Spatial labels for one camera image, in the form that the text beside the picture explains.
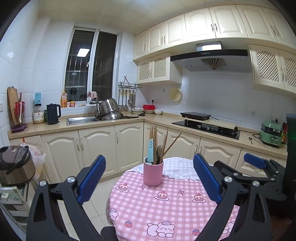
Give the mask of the pink utensil holder cup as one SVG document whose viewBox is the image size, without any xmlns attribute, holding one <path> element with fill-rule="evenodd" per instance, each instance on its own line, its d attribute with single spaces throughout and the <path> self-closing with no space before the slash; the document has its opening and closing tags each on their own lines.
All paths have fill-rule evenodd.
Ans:
<svg viewBox="0 0 296 241">
<path fill-rule="evenodd" d="M 143 163 L 143 182 L 150 187 L 159 186 L 162 182 L 164 162 L 158 165 L 150 165 L 147 162 L 147 157 Z"/>
</svg>

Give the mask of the light blue ceramic knife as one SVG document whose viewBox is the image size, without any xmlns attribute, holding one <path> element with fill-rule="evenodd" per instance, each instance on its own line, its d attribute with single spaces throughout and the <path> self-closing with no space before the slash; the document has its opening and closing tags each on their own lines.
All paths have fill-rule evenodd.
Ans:
<svg viewBox="0 0 296 241">
<path fill-rule="evenodd" d="M 148 144 L 147 163 L 152 165 L 154 162 L 154 139 L 151 138 Z"/>
</svg>

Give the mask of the pink checkered tablecloth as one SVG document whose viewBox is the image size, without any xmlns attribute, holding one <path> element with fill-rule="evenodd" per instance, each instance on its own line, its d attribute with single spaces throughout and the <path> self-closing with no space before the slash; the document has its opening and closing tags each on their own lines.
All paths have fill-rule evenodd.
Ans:
<svg viewBox="0 0 296 241">
<path fill-rule="evenodd" d="M 109 194 L 106 217 L 118 240 L 195 240 L 216 207 L 201 181 L 164 177 L 149 187 L 127 171 Z"/>
</svg>

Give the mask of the black gas stove top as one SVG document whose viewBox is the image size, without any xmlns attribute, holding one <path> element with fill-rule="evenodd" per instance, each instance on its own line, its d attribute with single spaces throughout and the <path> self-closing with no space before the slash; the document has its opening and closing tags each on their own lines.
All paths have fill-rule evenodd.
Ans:
<svg viewBox="0 0 296 241">
<path fill-rule="evenodd" d="M 240 137 L 240 131 L 238 130 L 238 127 L 231 129 L 231 128 L 220 127 L 216 125 L 210 125 L 210 124 L 206 124 L 198 121 L 193 121 L 193 120 L 175 121 L 175 122 L 172 122 L 172 124 L 195 129 L 195 130 L 200 130 L 203 132 L 213 133 L 215 135 L 229 137 L 236 140 L 238 140 Z"/>
</svg>

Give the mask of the stainless steel stock pot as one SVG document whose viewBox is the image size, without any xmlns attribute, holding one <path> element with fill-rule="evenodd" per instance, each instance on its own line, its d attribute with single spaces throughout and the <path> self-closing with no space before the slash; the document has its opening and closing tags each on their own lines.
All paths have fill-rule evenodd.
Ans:
<svg viewBox="0 0 296 241">
<path fill-rule="evenodd" d="M 109 98 L 99 102 L 98 111 L 99 111 L 99 116 L 101 117 L 109 113 L 114 113 L 119 111 L 119 107 L 114 98 Z"/>
</svg>

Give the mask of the white bowl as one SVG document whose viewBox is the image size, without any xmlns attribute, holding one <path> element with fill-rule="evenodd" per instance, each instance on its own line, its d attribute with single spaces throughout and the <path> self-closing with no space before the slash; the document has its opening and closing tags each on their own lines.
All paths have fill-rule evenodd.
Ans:
<svg viewBox="0 0 296 241">
<path fill-rule="evenodd" d="M 155 109 L 154 110 L 154 114 L 161 115 L 161 114 L 163 114 L 163 110 L 161 110 L 161 109 Z"/>
</svg>

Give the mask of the glass jar with grains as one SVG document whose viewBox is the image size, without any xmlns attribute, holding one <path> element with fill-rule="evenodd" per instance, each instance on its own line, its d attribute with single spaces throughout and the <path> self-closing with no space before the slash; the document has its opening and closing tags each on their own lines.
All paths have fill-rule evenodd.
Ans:
<svg viewBox="0 0 296 241">
<path fill-rule="evenodd" d="M 40 103 L 35 104 L 33 108 L 33 123 L 40 124 L 45 121 L 44 109 Z"/>
</svg>

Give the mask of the black handled metal fork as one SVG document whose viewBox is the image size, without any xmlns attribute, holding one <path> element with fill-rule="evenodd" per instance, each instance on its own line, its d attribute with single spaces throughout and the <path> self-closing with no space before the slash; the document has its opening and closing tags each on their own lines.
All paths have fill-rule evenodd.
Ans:
<svg viewBox="0 0 296 241">
<path fill-rule="evenodd" d="M 163 145 L 159 145 L 157 147 L 157 161 L 156 161 L 156 164 L 157 165 L 159 165 L 161 163 L 163 150 L 164 150 L 164 146 Z"/>
</svg>

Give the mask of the black induction cooker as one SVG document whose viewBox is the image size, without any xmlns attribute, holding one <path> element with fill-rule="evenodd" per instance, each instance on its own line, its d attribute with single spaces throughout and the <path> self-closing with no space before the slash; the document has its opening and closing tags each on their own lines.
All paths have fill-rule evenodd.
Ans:
<svg viewBox="0 0 296 241">
<path fill-rule="evenodd" d="M 211 117 L 210 114 L 197 113 L 197 112 L 185 112 L 180 114 L 183 118 L 191 118 L 191 119 L 200 120 L 200 121 L 208 120 Z"/>
</svg>

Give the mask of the round bamboo steamer tray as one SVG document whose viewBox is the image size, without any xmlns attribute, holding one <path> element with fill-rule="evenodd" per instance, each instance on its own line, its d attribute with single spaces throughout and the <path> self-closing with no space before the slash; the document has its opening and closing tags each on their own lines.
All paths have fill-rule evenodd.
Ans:
<svg viewBox="0 0 296 241">
<path fill-rule="evenodd" d="M 182 92 L 177 87 L 171 88 L 170 93 L 169 93 L 169 97 L 170 97 L 170 100 L 173 102 L 180 101 L 182 98 Z"/>
</svg>

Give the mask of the black electric kettle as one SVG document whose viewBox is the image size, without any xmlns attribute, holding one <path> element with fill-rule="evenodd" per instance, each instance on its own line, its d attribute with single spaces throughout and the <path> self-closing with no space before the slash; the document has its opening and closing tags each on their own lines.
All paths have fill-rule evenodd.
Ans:
<svg viewBox="0 0 296 241">
<path fill-rule="evenodd" d="M 59 104 L 47 105 L 47 123 L 48 125 L 55 125 L 59 122 L 61 117 L 61 106 Z"/>
</svg>

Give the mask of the dark sauce bottles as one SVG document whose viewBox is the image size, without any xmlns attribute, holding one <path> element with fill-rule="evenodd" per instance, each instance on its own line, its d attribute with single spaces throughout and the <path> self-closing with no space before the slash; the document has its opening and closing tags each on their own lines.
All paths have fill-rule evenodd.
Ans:
<svg viewBox="0 0 296 241">
<path fill-rule="evenodd" d="M 285 145 L 287 143 L 287 123 L 283 122 L 282 124 L 282 141 L 281 143 Z"/>
</svg>

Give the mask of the white plastic bag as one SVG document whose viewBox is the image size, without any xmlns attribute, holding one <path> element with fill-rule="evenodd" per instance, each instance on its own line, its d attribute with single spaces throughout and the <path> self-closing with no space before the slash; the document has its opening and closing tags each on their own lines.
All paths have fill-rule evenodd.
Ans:
<svg viewBox="0 0 296 241">
<path fill-rule="evenodd" d="M 28 146 L 32 160 L 34 162 L 35 168 L 36 168 L 36 173 L 35 173 L 35 178 L 40 179 L 43 171 L 43 165 L 45 163 L 45 154 L 42 154 L 41 151 L 31 145 L 27 145 L 25 143 L 21 143 L 20 146 L 25 147 Z"/>
</svg>

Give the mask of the orange dish soap bottle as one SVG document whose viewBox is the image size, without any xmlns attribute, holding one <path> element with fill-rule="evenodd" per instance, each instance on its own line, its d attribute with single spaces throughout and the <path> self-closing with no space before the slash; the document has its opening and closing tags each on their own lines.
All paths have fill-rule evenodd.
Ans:
<svg viewBox="0 0 296 241">
<path fill-rule="evenodd" d="M 61 96 L 61 107 L 66 108 L 67 106 L 68 106 L 68 94 L 66 92 L 66 89 L 64 89 Z"/>
</svg>

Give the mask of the red container on counter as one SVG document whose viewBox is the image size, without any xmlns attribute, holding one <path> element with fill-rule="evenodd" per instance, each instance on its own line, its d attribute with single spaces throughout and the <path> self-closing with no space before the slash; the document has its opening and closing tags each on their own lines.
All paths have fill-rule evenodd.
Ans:
<svg viewBox="0 0 296 241">
<path fill-rule="evenodd" d="M 144 104 L 143 109 L 144 110 L 155 110 L 155 105 L 153 105 L 153 104 Z"/>
</svg>

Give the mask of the green electric cooker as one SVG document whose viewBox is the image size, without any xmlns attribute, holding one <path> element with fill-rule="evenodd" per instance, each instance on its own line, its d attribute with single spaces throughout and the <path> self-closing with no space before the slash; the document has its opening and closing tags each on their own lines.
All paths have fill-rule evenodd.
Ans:
<svg viewBox="0 0 296 241">
<path fill-rule="evenodd" d="M 278 148 L 282 143 L 282 127 L 277 121 L 265 120 L 261 124 L 259 138 L 264 144 Z"/>
</svg>

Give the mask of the brown rice cooker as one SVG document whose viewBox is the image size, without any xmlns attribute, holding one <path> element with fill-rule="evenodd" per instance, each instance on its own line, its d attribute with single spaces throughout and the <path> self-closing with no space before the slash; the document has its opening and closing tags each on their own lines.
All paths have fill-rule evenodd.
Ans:
<svg viewBox="0 0 296 241">
<path fill-rule="evenodd" d="M 36 172 L 29 146 L 5 146 L 1 148 L 1 183 L 17 186 L 30 182 Z"/>
</svg>

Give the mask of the wooden cutting board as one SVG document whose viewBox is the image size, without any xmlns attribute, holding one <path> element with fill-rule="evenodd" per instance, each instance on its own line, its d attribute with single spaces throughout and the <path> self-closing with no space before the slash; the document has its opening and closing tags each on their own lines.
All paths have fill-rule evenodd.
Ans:
<svg viewBox="0 0 296 241">
<path fill-rule="evenodd" d="M 9 118 L 11 122 L 11 127 L 19 125 L 19 121 L 17 120 L 17 115 L 15 114 L 15 103 L 18 102 L 18 91 L 13 86 L 7 88 L 7 96 L 8 96 L 8 105 L 9 105 Z"/>
</svg>

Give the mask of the stainless steel sink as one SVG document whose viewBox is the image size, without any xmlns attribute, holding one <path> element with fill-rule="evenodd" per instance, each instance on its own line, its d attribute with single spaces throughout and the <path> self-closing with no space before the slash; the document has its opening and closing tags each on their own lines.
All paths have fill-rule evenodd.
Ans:
<svg viewBox="0 0 296 241">
<path fill-rule="evenodd" d="M 80 125 L 84 123 L 92 123 L 97 122 L 99 119 L 97 119 L 95 116 L 85 116 L 85 117 L 76 117 L 76 118 L 67 118 L 66 119 L 66 125 Z"/>
</svg>

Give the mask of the wall utensil hanging rack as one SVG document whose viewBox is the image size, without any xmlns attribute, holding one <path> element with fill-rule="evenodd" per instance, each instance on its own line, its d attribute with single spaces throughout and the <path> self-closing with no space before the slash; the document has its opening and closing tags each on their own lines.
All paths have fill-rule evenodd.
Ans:
<svg viewBox="0 0 296 241">
<path fill-rule="evenodd" d="M 136 107 L 137 91 L 142 86 L 137 83 L 130 83 L 127 76 L 118 83 L 118 106 L 120 111 L 132 110 Z"/>
</svg>

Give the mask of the light blue box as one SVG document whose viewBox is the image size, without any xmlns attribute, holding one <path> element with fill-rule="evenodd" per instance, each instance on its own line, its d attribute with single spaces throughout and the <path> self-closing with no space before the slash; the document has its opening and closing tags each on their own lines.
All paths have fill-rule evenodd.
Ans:
<svg viewBox="0 0 296 241">
<path fill-rule="evenodd" d="M 41 105 L 41 93 L 35 93 L 34 105 Z"/>
</svg>

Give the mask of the red knife holder rack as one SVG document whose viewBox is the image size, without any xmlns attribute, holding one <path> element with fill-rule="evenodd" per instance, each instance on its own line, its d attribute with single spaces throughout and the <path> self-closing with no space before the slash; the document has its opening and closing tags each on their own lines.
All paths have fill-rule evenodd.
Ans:
<svg viewBox="0 0 296 241">
<path fill-rule="evenodd" d="M 15 103 L 14 113 L 17 124 L 12 128 L 12 133 L 18 133 L 24 131 L 28 125 L 25 122 L 26 119 L 26 105 L 24 101 L 18 101 Z"/>
</svg>

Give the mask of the white metal shelf rack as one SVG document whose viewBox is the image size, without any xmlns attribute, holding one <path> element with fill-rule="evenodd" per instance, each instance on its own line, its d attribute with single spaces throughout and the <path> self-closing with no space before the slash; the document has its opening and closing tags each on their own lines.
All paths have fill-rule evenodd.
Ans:
<svg viewBox="0 0 296 241">
<path fill-rule="evenodd" d="M 35 190 L 31 183 L 20 186 L 1 186 L 1 208 L 24 232 L 27 230 L 34 195 Z"/>
</svg>

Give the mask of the white checkered fringed cloth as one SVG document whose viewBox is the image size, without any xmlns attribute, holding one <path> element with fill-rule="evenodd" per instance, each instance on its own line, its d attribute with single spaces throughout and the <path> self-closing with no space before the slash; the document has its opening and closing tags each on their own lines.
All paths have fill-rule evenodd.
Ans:
<svg viewBox="0 0 296 241">
<path fill-rule="evenodd" d="M 193 167 L 193 160 L 181 157 L 171 157 L 165 158 L 163 162 L 164 167 L 162 178 L 200 181 Z M 125 174 L 141 174 L 143 177 L 143 163 L 127 170 Z"/>
</svg>

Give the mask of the stainless steel wok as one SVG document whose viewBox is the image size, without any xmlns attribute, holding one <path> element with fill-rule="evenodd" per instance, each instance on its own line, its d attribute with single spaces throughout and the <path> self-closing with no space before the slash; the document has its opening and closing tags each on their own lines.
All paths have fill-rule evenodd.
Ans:
<svg viewBox="0 0 296 241">
<path fill-rule="evenodd" d="M 130 119 L 130 118 L 138 118 L 138 116 L 128 116 L 122 114 L 120 111 L 116 111 L 113 113 L 107 113 L 103 116 L 101 116 L 99 119 L 101 121 L 114 121 L 114 120 L 120 120 L 120 119 Z"/>
</svg>

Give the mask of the cream lower cabinets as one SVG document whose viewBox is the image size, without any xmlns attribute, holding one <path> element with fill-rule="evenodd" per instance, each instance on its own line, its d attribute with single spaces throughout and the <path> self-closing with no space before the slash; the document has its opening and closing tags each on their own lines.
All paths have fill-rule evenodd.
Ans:
<svg viewBox="0 0 296 241">
<path fill-rule="evenodd" d="M 95 157 L 106 158 L 104 177 L 115 176 L 141 164 L 147 155 L 150 123 L 139 121 L 108 126 L 70 126 L 60 132 L 54 126 L 30 126 L 22 133 L 10 133 L 11 145 L 25 143 L 46 155 L 44 176 L 50 181 L 62 181 L 91 165 Z M 158 144 L 163 144 L 168 130 L 166 147 L 182 132 L 158 126 Z M 250 133 L 241 133 L 240 140 L 230 143 L 225 138 L 217 140 L 182 132 L 175 144 L 166 153 L 166 158 L 181 157 L 192 159 L 197 153 L 208 163 L 219 160 L 239 172 L 263 177 L 265 173 L 244 161 L 246 153 L 260 158 L 273 159 L 281 165 L 287 162 L 285 146 L 266 146 Z"/>
</svg>

